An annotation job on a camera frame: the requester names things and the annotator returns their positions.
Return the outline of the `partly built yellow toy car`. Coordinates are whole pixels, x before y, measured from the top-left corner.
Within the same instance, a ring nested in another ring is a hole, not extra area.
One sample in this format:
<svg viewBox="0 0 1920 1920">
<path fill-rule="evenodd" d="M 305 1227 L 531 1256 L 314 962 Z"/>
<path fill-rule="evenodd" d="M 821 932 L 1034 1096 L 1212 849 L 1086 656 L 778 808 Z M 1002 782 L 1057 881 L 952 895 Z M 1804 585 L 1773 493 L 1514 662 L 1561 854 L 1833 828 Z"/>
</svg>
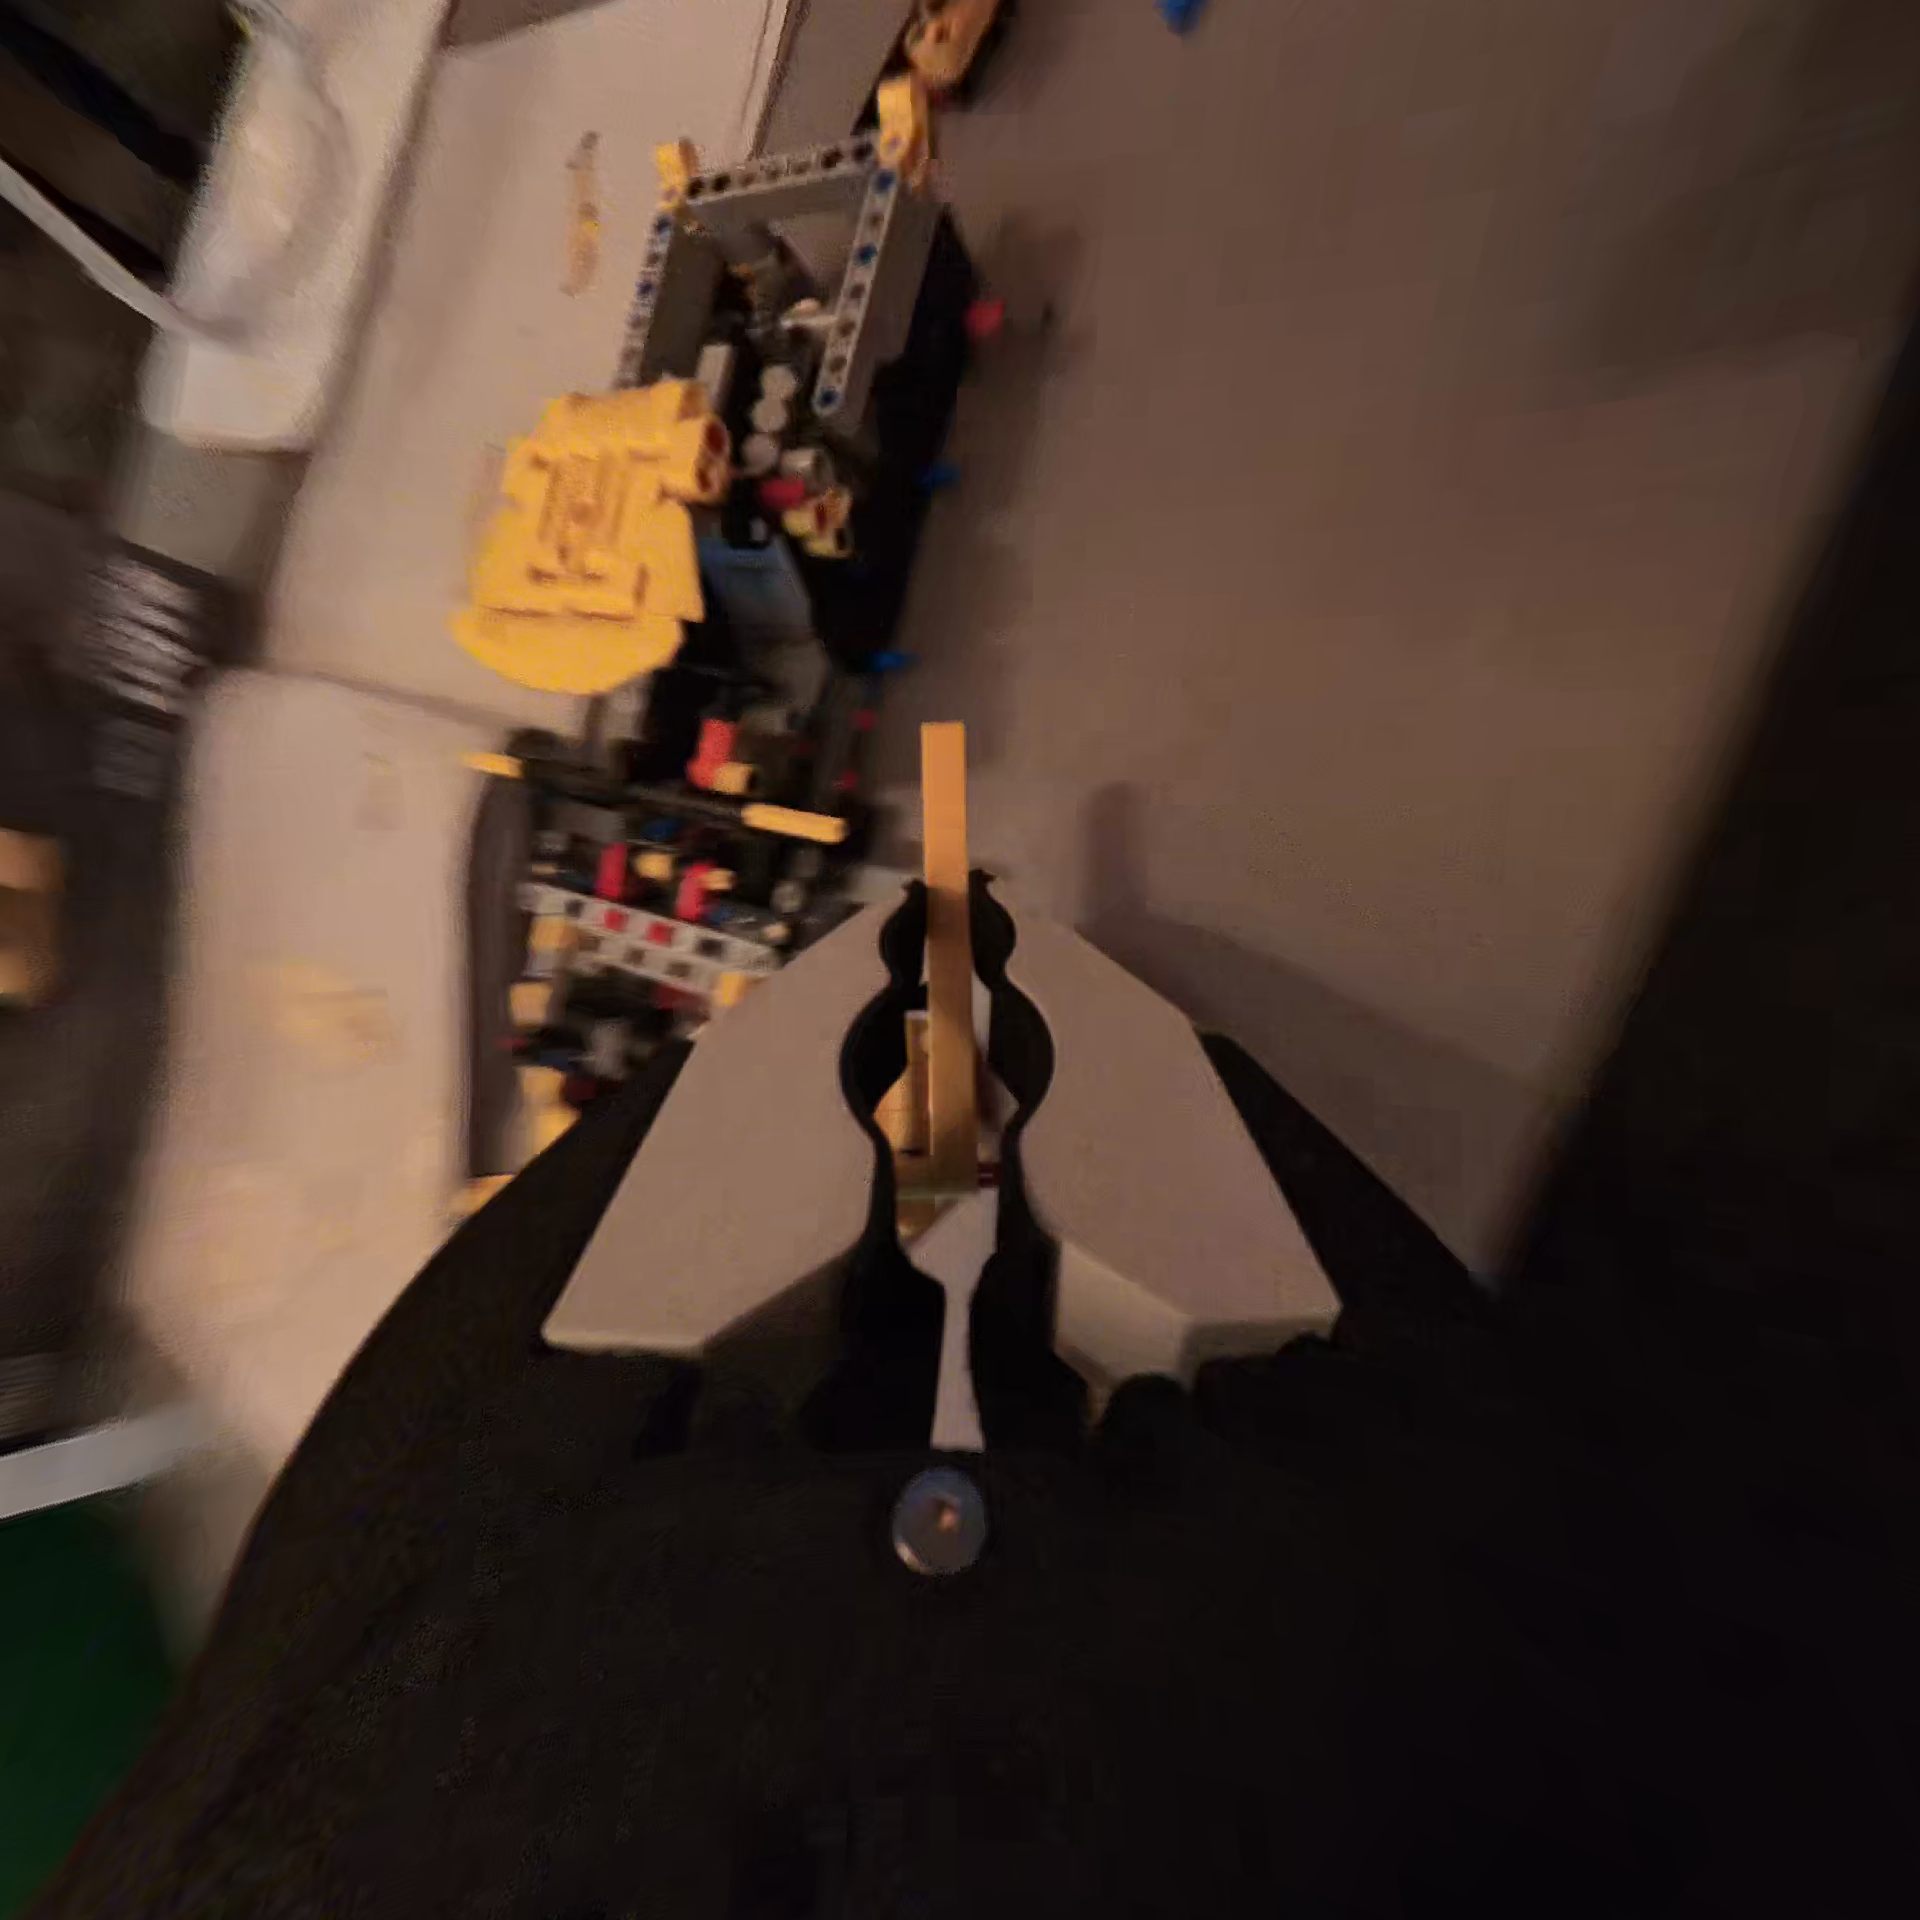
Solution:
<svg viewBox="0 0 1920 1920">
<path fill-rule="evenodd" d="M 581 714 L 469 761 L 467 1187 L 851 918 L 910 571 L 1002 320 L 937 99 L 896 55 L 828 139 L 662 146 L 612 388 L 499 460 L 450 631 Z"/>
</svg>

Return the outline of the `small yellow curved panel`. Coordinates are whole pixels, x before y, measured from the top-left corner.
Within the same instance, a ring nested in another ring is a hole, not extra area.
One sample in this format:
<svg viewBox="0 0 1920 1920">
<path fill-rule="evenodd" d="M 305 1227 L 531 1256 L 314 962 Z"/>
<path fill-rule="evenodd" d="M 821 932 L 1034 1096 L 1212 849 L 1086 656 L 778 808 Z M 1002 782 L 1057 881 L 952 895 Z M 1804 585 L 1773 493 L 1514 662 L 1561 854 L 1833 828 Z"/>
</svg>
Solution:
<svg viewBox="0 0 1920 1920">
<path fill-rule="evenodd" d="M 896 1210 L 940 1210 L 961 1196 L 961 1187 L 940 1185 L 932 1177 L 932 1092 L 930 1092 L 930 1015 L 913 1008 L 901 1015 L 904 1067 L 876 1104 L 876 1121 L 886 1138 L 893 1165 Z M 977 1159 L 999 1162 L 1002 1087 L 983 1051 L 973 1053 L 973 1104 L 977 1120 Z"/>
</svg>

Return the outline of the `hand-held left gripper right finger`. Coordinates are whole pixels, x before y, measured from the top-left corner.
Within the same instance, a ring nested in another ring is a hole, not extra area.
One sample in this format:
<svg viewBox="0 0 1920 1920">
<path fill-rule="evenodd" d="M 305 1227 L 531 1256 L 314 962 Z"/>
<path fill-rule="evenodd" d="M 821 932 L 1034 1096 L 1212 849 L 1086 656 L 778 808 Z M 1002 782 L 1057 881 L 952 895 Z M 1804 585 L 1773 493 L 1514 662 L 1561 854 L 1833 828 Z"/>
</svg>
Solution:
<svg viewBox="0 0 1920 1920">
<path fill-rule="evenodd" d="M 1332 1277 L 1188 1014 L 991 875 L 969 905 L 1009 1100 L 968 1308 L 979 1444 L 1076 1448 L 1099 1393 L 1333 1331 Z"/>
</svg>

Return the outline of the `open instruction booklet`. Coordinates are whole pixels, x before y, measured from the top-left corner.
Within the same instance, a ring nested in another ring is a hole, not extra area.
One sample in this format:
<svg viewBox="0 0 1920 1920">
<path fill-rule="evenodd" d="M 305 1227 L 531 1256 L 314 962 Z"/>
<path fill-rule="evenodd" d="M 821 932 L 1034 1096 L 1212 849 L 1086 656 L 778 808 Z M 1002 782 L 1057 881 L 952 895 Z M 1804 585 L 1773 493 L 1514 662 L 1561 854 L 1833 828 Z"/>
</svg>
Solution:
<svg viewBox="0 0 1920 1920">
<path fill-rule="evenodd" d="M 263 1486 L 464 1177 L 467 756 L 561 699 L 450 631 L 507 443 L 612 384 L 656 149 L 753 149 L 791 4 L 287 4 L 348 120 L 346 299 L 284 303 L 287 397 L 172 352 L 196 530 L 239 485 L 255 660 L 196 725 L 139 1331 Z"/>
</svg>

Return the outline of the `long yellow holed beam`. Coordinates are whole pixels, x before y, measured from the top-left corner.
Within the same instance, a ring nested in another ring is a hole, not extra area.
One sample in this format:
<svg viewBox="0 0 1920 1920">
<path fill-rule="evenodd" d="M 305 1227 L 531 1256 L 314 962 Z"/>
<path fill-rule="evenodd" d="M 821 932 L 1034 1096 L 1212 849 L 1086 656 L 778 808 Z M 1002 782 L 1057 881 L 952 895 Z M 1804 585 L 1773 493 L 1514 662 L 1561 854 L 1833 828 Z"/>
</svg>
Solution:
<svg viewBox="0 0 1920 1920">
<path fill-rule="evenodd" d="M 977 1187 L 979 1108 L 973 1028 L 968 735 L 922 725 L 926 1170 L 936 1198 Z"/>
</svg>

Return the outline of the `black perforated foam pad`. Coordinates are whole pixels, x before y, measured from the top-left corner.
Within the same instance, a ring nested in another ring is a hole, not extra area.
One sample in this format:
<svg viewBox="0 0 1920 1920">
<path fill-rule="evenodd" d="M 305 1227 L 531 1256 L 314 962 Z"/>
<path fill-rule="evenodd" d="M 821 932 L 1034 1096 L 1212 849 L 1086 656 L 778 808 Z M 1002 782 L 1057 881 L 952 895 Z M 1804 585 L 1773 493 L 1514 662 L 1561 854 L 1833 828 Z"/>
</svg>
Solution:
<svg viewBox="0 0 1920 1920">
<path fill-rule="evenodd" d="M 1917 342 L 1501 1304 L 1590 1626 L 1554 1868 L 1618 1915 L 1915 1915 Z"/>
</svg>

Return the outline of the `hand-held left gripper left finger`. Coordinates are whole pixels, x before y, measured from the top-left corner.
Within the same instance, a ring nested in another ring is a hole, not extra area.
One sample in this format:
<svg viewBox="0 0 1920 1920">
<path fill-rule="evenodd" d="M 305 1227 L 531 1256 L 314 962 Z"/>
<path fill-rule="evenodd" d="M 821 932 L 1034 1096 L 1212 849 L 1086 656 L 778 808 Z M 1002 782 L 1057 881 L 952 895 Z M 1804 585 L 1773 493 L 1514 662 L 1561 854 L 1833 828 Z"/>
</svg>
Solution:
<svg viewBox="0 0 1920 1920">
<path fill-rule="evenodd" d="M 891 1165 L 845 1087 L 857 1018 L 919 980 L 919 886 L 857 910 L 707 1022 L 659 1098 L 541 1339 L 691 1362 L 820 1448 L 919 1444 L 919 1274 Z"/>
</svg>

